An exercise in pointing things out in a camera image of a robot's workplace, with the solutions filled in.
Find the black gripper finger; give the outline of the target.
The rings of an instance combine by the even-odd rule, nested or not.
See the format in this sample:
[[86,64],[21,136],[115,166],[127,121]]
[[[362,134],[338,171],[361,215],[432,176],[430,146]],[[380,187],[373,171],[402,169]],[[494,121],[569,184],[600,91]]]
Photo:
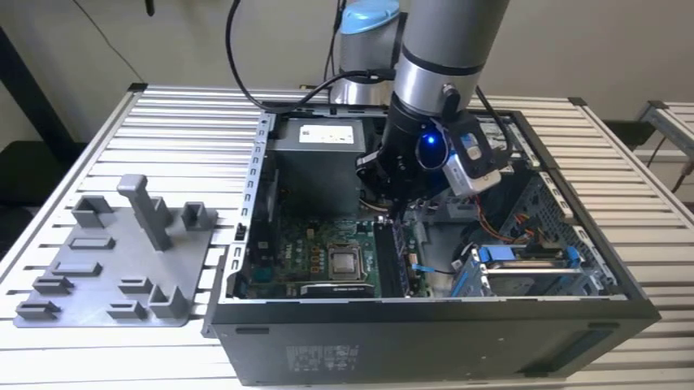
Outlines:
[[400,198],[393,198],[390,200],[388,215],[389,215],[389,219],[393,223],[402,220],[402,217],[404,217],[413,201],[414,201],[414,199],[412,197],[400,197]]

